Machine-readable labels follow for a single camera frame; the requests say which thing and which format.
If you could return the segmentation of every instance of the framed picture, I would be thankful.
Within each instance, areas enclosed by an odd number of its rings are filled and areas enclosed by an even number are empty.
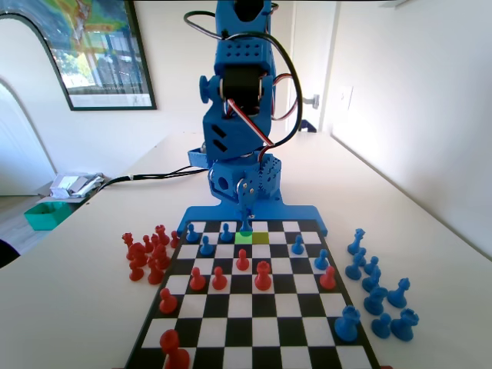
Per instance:
[[[0,0],[3,18],[39,37],[71,110],[157,108],[133,2]]]

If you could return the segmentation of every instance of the green square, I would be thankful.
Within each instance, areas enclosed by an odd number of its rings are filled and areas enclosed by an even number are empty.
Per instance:
[[[253,232],[236,232],[235,244],[252,244],[253,243]]]
[[[253,232],[253,244],[270,244],[268,232]]]

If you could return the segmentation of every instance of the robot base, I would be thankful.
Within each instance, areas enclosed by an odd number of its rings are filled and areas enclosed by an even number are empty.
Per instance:
[[[328,230],[319,211],[313,205],[286,205],[282,201],[280,191],[271,198],[257,200],[254,203],[255,221],[307,219],[314,219],[321,233],[326,237]],[[191,206],[186,210],[179,224],[180,237],[189,221],[241,221],[241,214],[235,206],[226,201],[215,206]]]

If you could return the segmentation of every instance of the wooden floor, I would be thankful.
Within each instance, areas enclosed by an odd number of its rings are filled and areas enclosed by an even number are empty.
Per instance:
[[[22,255],[36,246],[50,231],[34,231],[24,212],[34,207],[40,196],[0,196],[0,239]]]

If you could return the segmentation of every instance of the chessboard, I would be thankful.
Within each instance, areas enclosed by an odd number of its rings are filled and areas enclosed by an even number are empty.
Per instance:
[[[335,320],[352,301],[316,221],[252,221],[249,234],[240,233],[236,221],[191,223],[200,237],[190,243],[183,234],[175,250],[167,248],[174,252],[171,265],[126,369],[162,369],[165,353],[159,340],[169,329],[178,332],[179,346],[190,354],[190,368],[380,368],[361,324],[351,343],[334,331]],[[224,223],[231,232],[236,230],[232,242],[220,239]],[[298,234],[305,246],[300,255],[291,252]],[[215,245],[207,257],[199,251],[205,235]],[[336,271],[337,286],[330,291],[320,285],[324,271],[314,266],[322,248],[328,250],[328,262]],[[236,266],[241,249],[250,261],[246,271]],[[254,284],[260,261],[271,266],[272,283],[266,291]],[[228,279],[220,291],[211,283],[217,266]],[[200,291],[189,286],[193,267],[206,279]],[[178,299],[171,314],[159,310],[162,288]]]

